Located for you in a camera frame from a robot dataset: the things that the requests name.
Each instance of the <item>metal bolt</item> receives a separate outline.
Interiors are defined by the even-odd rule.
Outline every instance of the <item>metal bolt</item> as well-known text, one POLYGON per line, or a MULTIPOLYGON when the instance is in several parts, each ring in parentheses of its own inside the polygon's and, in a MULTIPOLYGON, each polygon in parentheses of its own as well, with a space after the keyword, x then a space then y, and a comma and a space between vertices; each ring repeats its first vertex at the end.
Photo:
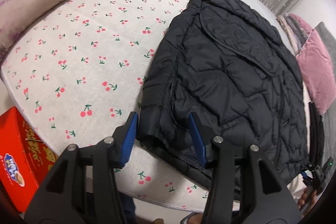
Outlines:
POLYGON ((72 143, 72 144, 68 145, 67 150, 69 150, 69 151, 75 151, 76 148, 77 148, 77 145, 75 145, 74 143, 72 143))
POLYGON ((114 138, 113 137, 106 137, 104 139, 104 143, 113 143, 114 142, 114 138))
POLYGON ((213 141, 215 142, 215 143, 222 143, 223 142, 223 137, 222 136, 214 136, 213 137, 213 141))
POLYGON ((257 146, 256 144, 253 144, 250 146, 250 149, 253 151, 253 152, 258 152, 259 151, 259 146, 257 146))

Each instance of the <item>bed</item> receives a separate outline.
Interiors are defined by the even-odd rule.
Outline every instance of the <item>bed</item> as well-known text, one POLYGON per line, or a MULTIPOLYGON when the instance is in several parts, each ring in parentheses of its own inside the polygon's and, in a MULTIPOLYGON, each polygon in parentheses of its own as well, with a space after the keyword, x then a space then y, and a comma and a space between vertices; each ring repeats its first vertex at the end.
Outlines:
MULTIPOLYGON (((292 52, 275 15, 259 0, 242 1, 277 28, 292 52)), ((67 0, 19 39, 2 64, 1 79, 25 119, 55 153, 73 142, 95 144, 123 124, 127 113, 140 111, 151 58, 170 21, 187 3, 67 0)), ((207 190, 138 142, 130 162, 115 175, 118 189, 134 198, 179 210, 204 210, 207 190)), ((302 189, 300 177, 289 188, 293 194, 302 189)))

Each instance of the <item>jacket zipper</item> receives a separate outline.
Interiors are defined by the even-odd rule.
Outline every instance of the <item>jacket zipper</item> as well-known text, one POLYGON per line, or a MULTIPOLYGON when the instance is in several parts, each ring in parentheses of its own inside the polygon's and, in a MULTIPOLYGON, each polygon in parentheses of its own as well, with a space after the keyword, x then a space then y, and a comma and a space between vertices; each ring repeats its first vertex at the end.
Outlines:
POLYGON ((280 146, 281 146, 281 138, 280 138, 280 119, 282 118, 283 110, 284 110, 284 95, 283 91, 280 92, 281 97, 281 104, 280 104, 280 111, 278 113, 278 128, 279 128, 279 135, 278 135, 278 143, 277 143, 277 153, 276 153, 276 160, 275 164, 278 164, 279 157, 280 157, 280 146))

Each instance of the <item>quilted jacket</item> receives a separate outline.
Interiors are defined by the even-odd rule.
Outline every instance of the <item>quilted jacket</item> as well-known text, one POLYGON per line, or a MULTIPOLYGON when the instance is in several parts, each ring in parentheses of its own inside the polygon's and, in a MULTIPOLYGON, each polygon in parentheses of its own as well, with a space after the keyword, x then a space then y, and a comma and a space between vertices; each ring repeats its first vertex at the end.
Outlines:
POLYGON ((240 0, 190 0, 172 20, 143 86, 137 138, 209 187, 211 170, 197 161, 189 134, 190 112, 232 144, 258 144, 285 183, 306 170, 298 64, 277 29, 240 0))

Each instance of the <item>red box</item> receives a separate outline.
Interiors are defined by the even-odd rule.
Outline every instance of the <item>red box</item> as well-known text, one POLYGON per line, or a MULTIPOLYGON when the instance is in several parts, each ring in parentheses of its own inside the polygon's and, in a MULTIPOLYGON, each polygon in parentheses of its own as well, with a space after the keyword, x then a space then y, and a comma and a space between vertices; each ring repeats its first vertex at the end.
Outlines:
POLYGON ((57 156, 16 107, 0 116, 0 180, 16 209, 25 212, 57 156))

